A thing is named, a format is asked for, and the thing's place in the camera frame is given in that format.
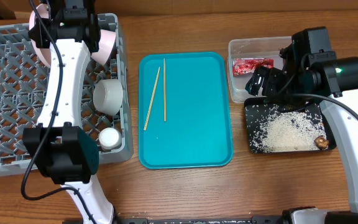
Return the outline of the white paper cup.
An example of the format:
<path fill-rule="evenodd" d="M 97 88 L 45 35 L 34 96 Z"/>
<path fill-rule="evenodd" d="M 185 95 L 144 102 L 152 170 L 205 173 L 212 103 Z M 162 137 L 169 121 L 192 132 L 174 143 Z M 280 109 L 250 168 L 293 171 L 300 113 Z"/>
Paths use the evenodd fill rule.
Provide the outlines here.
<path fill-rule="evenodd" d="M 103 129 L 98 136 L 100 146 L 104 151 L 118 149 L 122 145 L 122 135 L 114 128 Z"/>

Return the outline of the red snack wrapper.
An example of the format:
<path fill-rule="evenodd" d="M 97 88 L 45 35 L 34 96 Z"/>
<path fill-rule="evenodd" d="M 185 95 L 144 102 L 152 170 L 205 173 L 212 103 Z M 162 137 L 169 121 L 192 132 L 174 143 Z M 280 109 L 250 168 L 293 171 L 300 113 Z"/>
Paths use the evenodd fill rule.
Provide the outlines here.
<path fill-rule="evenodd" d="M 273 67 L 273 59 L 271 58 L 237 58 L 232 63 L 233 75 L 241 76 L 246 73 L 253 73 L 254 70 L 259 67 Z"/>

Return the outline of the pink small bowl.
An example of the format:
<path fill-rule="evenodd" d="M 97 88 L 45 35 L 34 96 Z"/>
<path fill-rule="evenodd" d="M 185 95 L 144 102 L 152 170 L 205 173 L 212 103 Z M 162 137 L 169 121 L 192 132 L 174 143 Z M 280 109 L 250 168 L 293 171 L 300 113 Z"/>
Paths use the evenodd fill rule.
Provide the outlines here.
<path fill-rule="evenodd" d="M 101 65 L 104 65 L 110 58 L 110 54 L 116 43 L 116 33 L 110 30 L 101 29 L 99 50 L 91 54 L 91 58 Z"/>

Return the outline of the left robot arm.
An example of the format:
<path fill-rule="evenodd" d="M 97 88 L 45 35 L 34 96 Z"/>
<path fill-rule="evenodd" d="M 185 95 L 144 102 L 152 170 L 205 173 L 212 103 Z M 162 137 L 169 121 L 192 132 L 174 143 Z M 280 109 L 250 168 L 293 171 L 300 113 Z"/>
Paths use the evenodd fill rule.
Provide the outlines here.
<path fill-rule="evenodd" d="M 84 223 L 113 223 L 114 207 L 96 175 L 99 149 L 81 121 L 86 68 L 92 60 L 106 63 L 113 48 L 101 44 L 94 1 L 42 1 L 32 8 L 28 35 L 50 70 L 37 124 L 22 134 L 29 167 L 70 194 Z"/>

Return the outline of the grey small bowl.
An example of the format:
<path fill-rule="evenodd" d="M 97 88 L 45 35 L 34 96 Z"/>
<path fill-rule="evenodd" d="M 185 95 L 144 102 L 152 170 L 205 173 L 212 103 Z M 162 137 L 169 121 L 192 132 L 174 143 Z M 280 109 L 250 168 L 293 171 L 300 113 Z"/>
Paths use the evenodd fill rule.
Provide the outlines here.
<path fill-rule="evenodd" d="M 123 101 L 123 88 L 118 79 L 100 80 L 93 93 L 93 103 L 97 111 L 104 114 L 116 115 Z"/>

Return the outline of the wooden chopstick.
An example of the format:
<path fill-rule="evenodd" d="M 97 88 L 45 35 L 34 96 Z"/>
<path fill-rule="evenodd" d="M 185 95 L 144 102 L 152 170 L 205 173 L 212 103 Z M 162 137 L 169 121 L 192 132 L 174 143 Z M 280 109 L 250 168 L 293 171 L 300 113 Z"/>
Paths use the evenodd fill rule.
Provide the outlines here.
<path fill-rule="evenodd" d="M 166 59 L 163 59 L 163 120 L 167 121 Z"/>
<path fill-rule="evenodd" d="M 149 108 L 148 108 L 147 116 L 146 116 L 146 120 L 145 120 L 144 131 L 146 131 L 147 127 L 148 127 L 149 118 L 150 118 L 150 114 L 151 114 L 151 111 L 152 111 L 152 105 L 153 105 L 153 102 L 154 102 L 155 92 L 156 92 L 157 85 L 158 85 L 159 75 L 160 75 L 160 67 L 158 67 L 157 74 L 156 74 L 156 77 L 155 77 L 154 87 L 153 87 L 153 90 L 152 90 L 152 95 L 150 97 Z"/>

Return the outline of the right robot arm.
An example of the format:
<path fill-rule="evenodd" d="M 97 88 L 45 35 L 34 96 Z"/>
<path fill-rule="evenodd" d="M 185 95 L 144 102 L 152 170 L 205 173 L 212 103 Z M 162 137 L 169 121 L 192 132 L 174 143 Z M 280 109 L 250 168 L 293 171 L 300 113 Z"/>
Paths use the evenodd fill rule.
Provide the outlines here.
<path fill-rule="evenodd" d="M 272 103 L 302 108 L 319 105 L 334 137 L 349 192 L 349 210 L 315 207 L 284 210 L 282 223 L 358 223 L 358 57 L 337 58 L 325 27 L 293 34 L 281 50 L 285 68 L 264 82 L 263 95 Z"/>

